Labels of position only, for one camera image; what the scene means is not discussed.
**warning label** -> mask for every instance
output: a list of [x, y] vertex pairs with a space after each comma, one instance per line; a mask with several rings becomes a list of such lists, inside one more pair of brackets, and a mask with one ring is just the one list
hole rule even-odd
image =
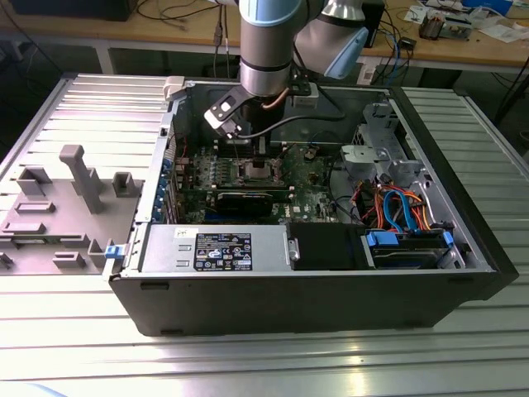
[[199, 233], [196, 242], [195, 270], [252, 270], [249, 233]]

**gray cylinder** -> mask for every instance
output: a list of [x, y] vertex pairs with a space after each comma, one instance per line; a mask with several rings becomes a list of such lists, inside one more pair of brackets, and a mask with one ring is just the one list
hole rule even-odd
[[320, 14], [323, 3], [324, 0], [309, 0], [310, 9], [307, 9], [303, 1], [290, 19], [275, 26], [255, 26], [241, 18], [241, 84], [246, 91], [273, 96], [285, 89], [293, 39], [307, 22]]

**black cable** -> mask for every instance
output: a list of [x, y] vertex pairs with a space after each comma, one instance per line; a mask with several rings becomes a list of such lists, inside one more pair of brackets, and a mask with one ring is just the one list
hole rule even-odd
[[314, 138], [316, 138], [316, 136], [322, 134], [322, 133], [325, 133], [327, 135], [332, 135], [333, 137], [336, 138], [336, 143], [341, 143], [341, 138], [338, 136], [338, 134], [334, 131], [328, 131], [328, 130], [320, 130], [314, 134], [312, 134], [312, 136], [308, 139], [307, 141], [307, 144], [311, 145], [312, 143], [314, 143]]
[[317, 86], [318, 91], [322, 93], [322, 95], [332, 104], [332, 106], [334, 106], [340, 112], [340, 115], [327, 116], [323, 114], [322, 115], [307, 114], [307, 115], [302, 115], [302, 116], [292, 116], [292, 117], [285, 118], [284, 120], [281, 120], [280, 122], [276, 122], [274, 125], [268, 128], [265, 128], [263, 131], [256, 132], [255, 134], [250, 134], [250, 135], [239, 135], [239, 137], [242, 139], [257, 138], [259, 136], [263, 136], [264, 134], [268, 134], [269, 132], [272, 132], [278, 127], [281, 127], [289, 122], [294, 122], [296, 120], [323, 120], [324, 122], [339, 122], [345, 119], [346, 114], [343, 112], [340, 105], [336, 103], [336, 101], [332, 99], [331, 96], [328, 93], [326, 93], [322, 87], [319, 86], [319, 84], [316, 84], [316, 86]]
[[336, 162], [338, 161], [339, 158], [340, 158], [340, 153], [338, 153], [338, 155], [335, 157], [334, 161], [331, 162], [331, 168], [329, 169], [329, 175], [327, 176], [327, 189], [329, 190], [329, 195], [331, 196], [331, 201], [336, 205], [336, 207], [338, 209], [340, 209], [343, 213], [345, 213], [347, 216], [349, 216], [352, 219], [353, 215], [349, 211], [347, 211], [345, 208], [343, 208], [338, 203], [339, 199], [343, 199], [344, 197], [349, 197], [350, 198], [350, 196], [340, 196], [339, 198], [334, 198], [334, 194], [332, 194], [331, 176], [332, 176], [332, 171], [334, 170], [334, 164], [336, 164]]
[[491, 75], [494, 77], [494, 79], [498, 82], [498, 84], [500, 84], [502, 87], [506, 88], [506, 89], [509, 89], [509, 86], [506, 85], [502, 80], [500, 80], [495, 73], [491, 73]]
[[[391, 28], [392, 28], [392, 30], [393, 30], [393, 38], [395, 39], [395, 42], [399, 43], [400, 40], [401, 40], [401, 38], [402, 38], [402, 36], [401, 36], [401, 34], [400, 34], [400, 30], [399, 30], [399, 29], [395, 26], [395, 24], [393, 23], [393, 19], [391, 18], [391, 15], [389, 14], [389, 12], [388, 12], [388, 10], [387, 10], [386, 8], [384, 9], [384, 12], [385, 12], [385, 14], [388, 16], [389, 22], [386, 22], [386, 21], [380, 21], [380, 23], [383, 23], [383, 24], [385, 24], [385, 25], [391, 26]], [[375, 78], [373, 84], [375, 84], [375, 83], [378, 81], [380, 75], [383, 75], [383, 76], [385, 75], [386, 69], [387, 69], [388, 66], [389, 66], [389, 62], [390, 62], [391, 59], [393, 58], [393, 55], [394, 55], [395, 51], [398, 52], [398, 58], [400, 58], [400, 52], [399, 52], [400, 49], [398, 48], [398, 46], [397, 46], [397, 48], [395, 48], [395, 46], [393, 46], [392, 51], [391, 51], [391, 56], [388, 58], [388, 61], [386, 62], [386, 65], [385, 65], [384, 68], [382, 69], [381, 74], [379, 74], [379, 75]], [[395, 64], [393, 65], [393, 68], [392, 68], [391, 71], [389, 72], [389, 74], [391, 74], [391, 73], [395, 70], [396, 67], [397, 67], [397, 65], [396, 65], [396, 63], [395, 63]]]
[[217, 78], [217, 57], [218, 57], [218, 48], [222, 44], [222, 32], [224, 29], [222, 28], [222, 9], [224, 7], [220, 6], [218, 8], [218, 19], [217, 19], [217, 26], [215, 26], [215, 33], [213, 34], [213, 44], [215, 45], [215, 53], [213, 55], [213, 77]]
[[514, 92], [507, 99], [507, 101], [505, 101], [505, 104], [503, 105], [503, 107], [498, 110], [498, 113], [496, 114], [496, 117], [494, 118], [494, 124], [498, 125], [500, 122], [502, 122], [503, 118], [507, 116], [507, 113], [509, 112], [509, 110], [511, 110], [512, 106], [514, 106], [516, 101], [523, 95], [524, 91], [527, 88], [529, 88], [529, 74], [520, 83], [520, 85], [518, 85], [518, 87], [514, 90]]
[[31, 37], [29, 37], [29, 35], [26, 33], [26, 31], [24, 31], [24, 29], [22, 29], [16, 22], [15, 20], [12, 18], [12, 16], [9, 14], [9, 12], [7, 12], [7, 9], [6, 9], [6, 6], [4, 6], [3, 2], [0, 2], [0, 7], [2, 8], [2, 10], [4, 11], [4, 13], [6, 14], [6, 17], [7, 19], [14, 25], [14, 27], [22, 34], [24, 35], [24, 37], [30, 42], [32, 43], [32, 45], [34, 45], [36, 47], [36, 49], [54, 66], [54, 68], [57, 69], [57, 71], [62, 74], [64, 73], [63, 70], [39, 47], [38, 44], [35, 43], [35, 41], [33, 39], [31, 39]]
[[508, 83], [510, 83], [510, 84], [514, 83], [514, 80], [510, 80], [510, 79], [508, 79], [507, 77], [502, 76], [500, 73], [493, 73], [493, 74], [494, 74], [496, 77], [498, 77], [499, 79], [504, 80], [504, 81], [506, 81], [506, 82], [508, 82]]
[[[22, 60], [19, 60], [19, 61], [16, 61], [12, 58], [11, 54], [9, 54], [9, 52], [6, 51], [6, 49], [4, 49], [1, 45], [0, 45], [0, 50], [2, 51], [2, 54], [3, 56], [8, 60], [9, 62], [9, 65], [7, 65], [7, 68], [8, 69], [9, 67], [11, 67], [12, 65], [15, 67], [15, 71], [17, 72], [17, 75], [18, 77], [21, 79], [21, 80], [24, 80], [25, 83], [26, 83], [26, 88], [28, 89], [28, 91], [30, 93], [32, 93], [33, 95], [35, 95], [36, 97], [42, 99], [42, 98], [45, 98], [47, 96], [48, 93], [50, 93], [50, 91], [52, 90], [52, 88], [48, 87], [46, 84], [42, 83], [41, 81], [37, 80], [37, 79], [33, 79], [31, 77], [28, 77], [27, 75], [24, 75], [19, 69], [18, 69], [18, 65], [22, 63]], [[34, 84], [38, 84], [40, 85], [42, 88], [46, 89], [46, 93], [37, 93], [30, 85], [29, 83], [32, 82]]]
[[228, 7], [224, 6], [224, 36], [226, 37], [226, 68], [228, 78], [231, 79], [230, 74], [230, 37], [228, 36]]
[[509, 90], [503, 96], [502, 102], [500, 103], [500, 105], [498, 107], [498, 111], [496, 112], [496, 116], [494, 117], [494, 124], [498, 125], [502, 121], [502, 119], [505, 117], [505, 115], [507, 114], [507, 112], [509, 110], [507, 108], [507, 102], [508, 101], [512, 102], [511, 99], [509, 98], [509, 94], [512, 92], [512, 89], [516, 86], [518, 80], [522, 77], [523, 72], [525, 71], [527, 65], [529, 65], [529, 56], [527, 57], [525, 64], [523, 64], [522, 68], [520, 69], [520, 72], [518, 73], [518, 75], [514, 79], [514, 82], [512, 83], [511, 87], [509, 88]]
[[[175, 20], [175, 19], [182, 19], [182, 18], [185, 18], [185, 17], [191, 17], [192, 15], [195, 15], [195, 14], [198, 14], [200, 12], [204, 12], [204, 11], [207, 11], [207, 10], [212, 10], [213, 8], [217, 8], [217, 7], [220, 7], [220, 6], [211, 6], [211, 7], [206, 7], [206, 8], [202, 8], [200, 10], [197, 10], [197, 11], [193, 11], [193, 12], [190, 12], [188, 14], [183, 14], [183, 15], [178, 15], [176, 17], [153, 17], [151, 15], [147, 15], [147, 14], [144, 14], [142, 11], [141, 11], [141, 6], [143, 6], [146, 2], [148, 2], [149, 0], [143, 0], [142, 2], [140, 2], [138, 4], [138, 7], [136, 9], [136, 12], [141, 15], [142, 17], [144, 18], [147, 18], [147, 19], [151, 19], [152, 21], [172, 21], [172, 20]], [[162, 12], [165, 12], [166, 10], [170, 9], [170, 8], [174, 8], [176, 6], [172, 6], [172, 7], [167, 7], [165, 8], [164, 10], [162, 10]]]

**paper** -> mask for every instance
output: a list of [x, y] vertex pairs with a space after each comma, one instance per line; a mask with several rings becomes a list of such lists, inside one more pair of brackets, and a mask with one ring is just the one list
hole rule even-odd
[[504, 43], [512, 43], [516, 40], [529, 38], [529, 29], [514, 30], [504, 25], [494, 25], [480, 29], [479, 31]]
[[421, 24], [429, 9], [429, 7], [411, 6], [404, 17], [404, 21]]

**desk leg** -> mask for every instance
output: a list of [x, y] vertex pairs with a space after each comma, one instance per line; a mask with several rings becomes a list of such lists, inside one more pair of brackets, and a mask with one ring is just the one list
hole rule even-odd
[[371, 81], [374, 77], [374, 72], [377, 69], [377, 66], [380, 65], [382, 58], [377, 56], [367, 56], [360, 57], [359, 63], [362, 64], [362, 69], [360, 69], [360, 74], [356, 83], [358, 85], [371, 85]]
[[101, 72], [103, 74], [115, 74], [116, 72], [114, 71], [114, 64], [112, 63], [112, 57], [110, 56], [110, 48], [108, 48], [108, 45], [97, 43], [94, 46], [94, 49], [98, 54]]

